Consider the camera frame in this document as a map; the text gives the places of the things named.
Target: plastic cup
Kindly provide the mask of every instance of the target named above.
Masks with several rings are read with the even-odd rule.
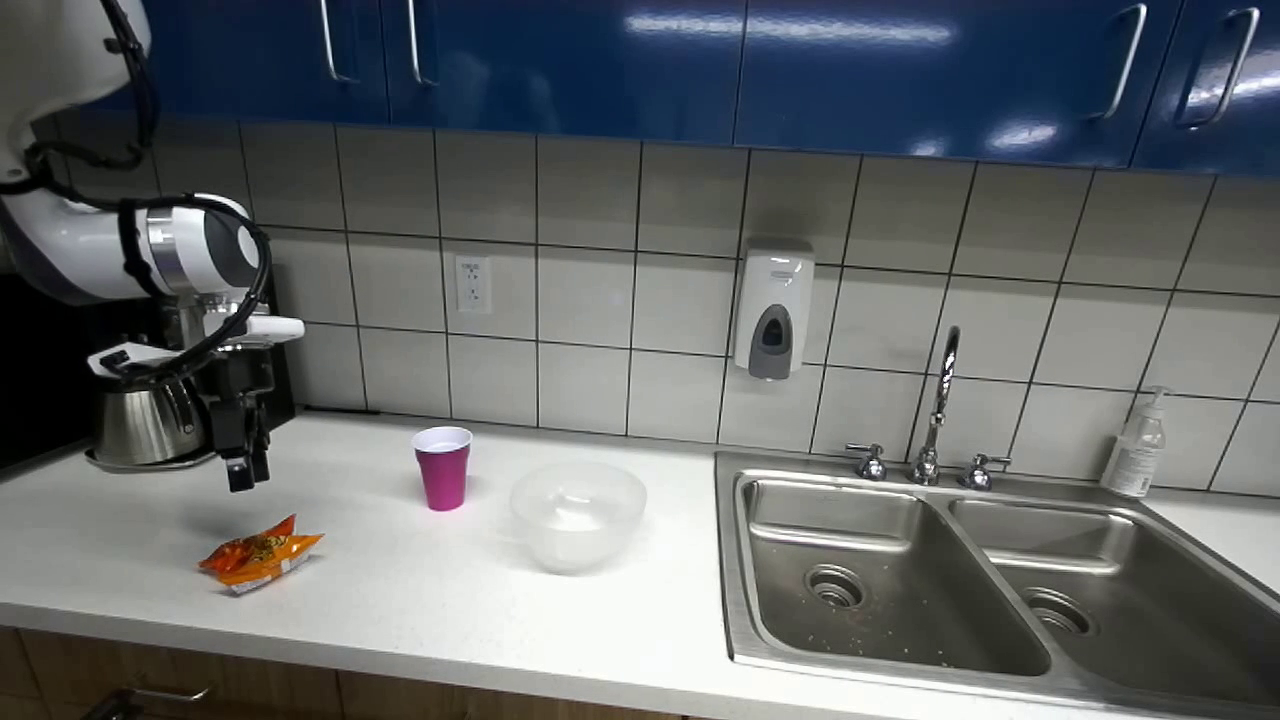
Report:
[[[423,430],[413,435],[415,468],[423,477],[428,507],[451,513],[469,499],[469,430]]]

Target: chip bag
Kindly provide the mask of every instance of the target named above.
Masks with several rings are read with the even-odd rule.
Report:
[[[295,570],[321,538],[294,538],[294,519],[263,529],[260,538],[242,538],[222,543],[199,560],[199,571],[222,582],[230,592],[257,592]]]

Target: stainless steel sink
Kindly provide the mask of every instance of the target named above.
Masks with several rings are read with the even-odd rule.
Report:
[[[716,464],[739,664],[1079,708],[1280,712],[1280,600],[1144,504]]]

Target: electrical outlet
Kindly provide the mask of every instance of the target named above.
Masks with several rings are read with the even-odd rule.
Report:
[[[461,318],[494,318],[494,260],[488,256],[458,256],[458,314]]]

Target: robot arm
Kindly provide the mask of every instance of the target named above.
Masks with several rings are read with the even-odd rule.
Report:
[[[151,301],[175,324],[175,348],[116,345],[88,363],[122,387],[198,387],[206,446],[230,461],[231,490],[270,479],[260,398],[263,352],[303,336],[302,322],[257,318],[270,239],[224,197],[88,204],[47,174],[47,154],[127,168],[157,127],[139,57],[139,0],[0,5],[0,239],[9,264],[59,303]],[[33,119],[133,86],[139,140],[126,162],[42,145]]]

